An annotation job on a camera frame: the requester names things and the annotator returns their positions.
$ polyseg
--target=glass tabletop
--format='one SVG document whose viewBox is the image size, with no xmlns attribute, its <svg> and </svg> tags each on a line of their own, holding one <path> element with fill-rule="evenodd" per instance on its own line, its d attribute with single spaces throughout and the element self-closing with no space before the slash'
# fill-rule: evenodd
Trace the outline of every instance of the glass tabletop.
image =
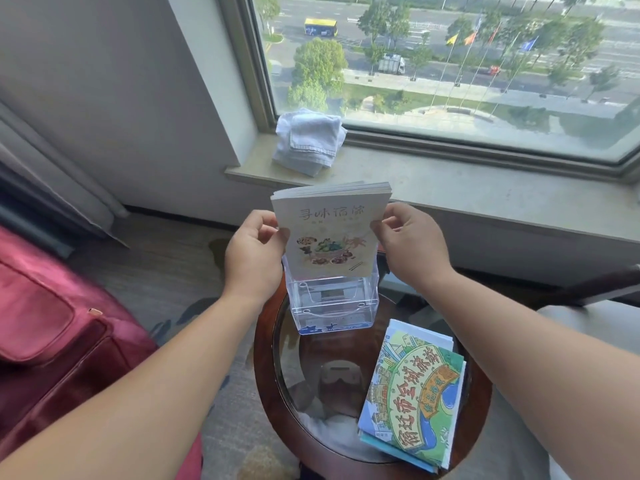
<svg viewBox="0 0 640 480">
<path fill-rule="evenodd" d="M 273 360 L 287 407 L 318 442 L 353 460 L 391 463 L 398 460 L 361 442 L 357 427 L 389 320 L 453 333 L 404 283 L 382 279 L 379 293 L 372 327 L 302 336 L 286 298 L 276 319 Z"/>
</svg>

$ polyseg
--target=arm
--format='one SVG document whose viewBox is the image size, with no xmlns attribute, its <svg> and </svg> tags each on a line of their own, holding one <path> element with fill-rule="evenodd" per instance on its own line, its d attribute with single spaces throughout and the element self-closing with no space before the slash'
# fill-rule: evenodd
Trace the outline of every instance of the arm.
<svg viewBox="0 0 640 480">
<path fill-rule="evenodd" d="M 456 273 L 440 228 L 390 204 L 372 228 L 391 271 L 439 311 L 469 353 L 573 480 L 640 470 L 640 357 Z"/>
<path fill-rule="evenodd" d="M 282 277 L 286 236 L 254 210 L 228 245 L 220 299 L 112 386 L 0 463 L 0 479 L 173 480 L 236 354 Z"/>
</svg>

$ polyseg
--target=white truck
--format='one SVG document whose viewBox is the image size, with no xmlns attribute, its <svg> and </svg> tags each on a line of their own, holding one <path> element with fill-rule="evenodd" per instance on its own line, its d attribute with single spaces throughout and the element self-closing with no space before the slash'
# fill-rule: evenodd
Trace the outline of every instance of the white truck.
<svg viewBox="0 0 640 480">
<path fill-rule="evenodd" d="M 387 74 L 404 74 L 404 57 L 399 54 L 385 54 L 378 61 L 378 71 Z"/>
</svg>

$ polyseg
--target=window frame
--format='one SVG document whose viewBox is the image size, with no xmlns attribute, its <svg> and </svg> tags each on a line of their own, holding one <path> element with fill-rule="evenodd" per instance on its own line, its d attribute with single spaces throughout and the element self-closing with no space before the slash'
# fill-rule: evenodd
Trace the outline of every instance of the window frame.
<svg viewBox="0 0 640 480">
<path fill-rule="evenodd" d="M 253 0 L 217 1 L 258 129 L 263 133 L 275 133 L 278 115 L 266 60 L 260 49 L 260 22 Z M 365 129 L 348 123 L 344 126 L 348 129 L 345 144 L 364 148 L 626 184 L 640 180 L 640 144 L 618 162 L 606 164 L 536 150 L 465 143 L 455 139 L 436 139 L 395 129 Z"/>
</svg>

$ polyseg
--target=forearm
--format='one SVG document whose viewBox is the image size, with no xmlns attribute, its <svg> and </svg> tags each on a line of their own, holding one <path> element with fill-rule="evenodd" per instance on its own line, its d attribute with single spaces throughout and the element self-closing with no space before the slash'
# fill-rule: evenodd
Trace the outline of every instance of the forearm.
<svg viewBox="0 0 640 480">
<path fill-rule="evenodd" d="M 573 480 L 637 473 L 638 356 L 457 273 L 419 290 Z"/>
<path fill-rule="evenodd" d="M 135 370 L 0 463 L 0 479 L 173 480 L 261 305 L 223 296 Z"/>
</svg>

